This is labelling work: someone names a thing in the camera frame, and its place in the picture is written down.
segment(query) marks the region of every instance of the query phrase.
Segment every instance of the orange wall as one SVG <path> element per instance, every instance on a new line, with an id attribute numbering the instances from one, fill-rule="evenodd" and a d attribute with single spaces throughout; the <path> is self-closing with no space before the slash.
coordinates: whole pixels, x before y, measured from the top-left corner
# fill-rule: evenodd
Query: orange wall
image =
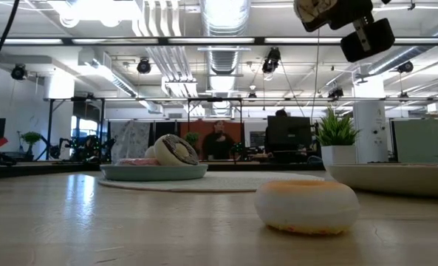
<path id="1" fill-rule="evenodd" d="M 201 150 L 199 154 L 199 158 L 206 159 L 203 157 L 202 154 L 202 141 L 204 140 L 204 137 L 210 133 L 213 132 L 213 123 L 215 121 L 203 121 L 198 120 L 191 122 L 190 124 L 190 130 L 191 132 L 197 132 L 199 133 L 199 141 L 197 142 L 196 147 Z M 224 121 L 225 125 L 225 133 L 228 134 L 235 143 L 239 143 L 240 140 L 240 123 L 231 123 Z M 182 122 L 181 123 L 181 138 L 184 138 L 186 134 L 188 133 L 188 122 Z"/>

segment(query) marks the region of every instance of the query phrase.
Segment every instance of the white pillar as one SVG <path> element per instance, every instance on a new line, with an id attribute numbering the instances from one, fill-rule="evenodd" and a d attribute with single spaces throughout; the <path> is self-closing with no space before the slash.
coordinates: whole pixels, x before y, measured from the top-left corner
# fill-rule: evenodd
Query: white pillar
<path id="1" fill-rule="evenodd" d="M 66 73 L 56 73 L 53 76 L 45 77 L 44 97 L 50 99 L 71 98 L 74 96 L 74 87 L 75 81 L 71 75 Z M 71 116 L 73 104 L 70 100 L 67 100 L 63 103 L 60 100 L 57 100 L 53 106 L 56 108 L 56 110 L 52 115 L 50 142 L 53 145 L 58 145 L 60 137 L 67 139 L 71 138 Z M 43 120 L 44 130 L 42 130 L 42 135 L 47 139 L 49 102 L 47 102 L 46 108 L 47 114 L 45 116 L 45 120 Z M 61 153 L 60 159 L 69 159 L 69 149 L 64 149 L 62 151 L 63 152 Z"/>
<path id="2" fill-rule="evenodd" d="M 355 84 L 355 97 L 384 98 L 383 79 L 380 76 Z M 356 141 L 357 163 L 386 162 L 388 160 L 386 115 L 383 101 L 361 101 L 353 106 L 355 128 L 360 130 Z"/>

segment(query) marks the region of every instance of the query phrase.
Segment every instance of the pink object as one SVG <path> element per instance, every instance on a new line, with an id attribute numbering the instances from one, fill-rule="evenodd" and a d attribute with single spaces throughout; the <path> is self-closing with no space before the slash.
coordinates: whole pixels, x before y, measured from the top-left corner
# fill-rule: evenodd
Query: pink object
<path id="1" fill-rule="evenodd" d="M 120 159 L 117 166 L 159 166 L 158 160 L 156 159 Z"/>

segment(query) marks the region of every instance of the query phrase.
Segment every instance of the man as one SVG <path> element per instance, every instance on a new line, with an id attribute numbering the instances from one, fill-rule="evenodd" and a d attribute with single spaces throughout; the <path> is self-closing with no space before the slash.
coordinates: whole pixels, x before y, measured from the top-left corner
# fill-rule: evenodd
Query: man
<path id="1" fill-rule="evenodd" d="M 287 113 L 286 113 L 286 111 L 284 111 L 284 109 L 280 109 L 280 110 L 276 111 L 275 116 L 287 117 Z M 268 127 L 266 127 L 266 132 L 265 132 L 265 136 L 264 136 L 264 150 L 268 154 L 268 157 L 273 156 L 273 147 L 270 146 L 270 140 L 269 140 L 269 136 L 268 136 Z"/>
<path id="2" fill-rule="evenodd" d="M 224 133 L 224 121 L 218 120 L 213 124 L 213 132 L 205 136 L 202 151 L 205 160 L 228 160 L 233 139 Z"/>

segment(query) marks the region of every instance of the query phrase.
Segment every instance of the table surface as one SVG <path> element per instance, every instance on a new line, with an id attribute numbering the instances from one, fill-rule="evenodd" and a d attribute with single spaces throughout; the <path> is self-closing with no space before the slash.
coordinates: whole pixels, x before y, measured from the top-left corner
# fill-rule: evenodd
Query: table surface
<path id="1" fill-rule="evenodd" d="M 253 193 L 129 191 L 98 175 L 0 179 L 0 265 L 438 266 L 438 199 L 358 193 L 350 232 L 311 237 L 266 228 Z"/>

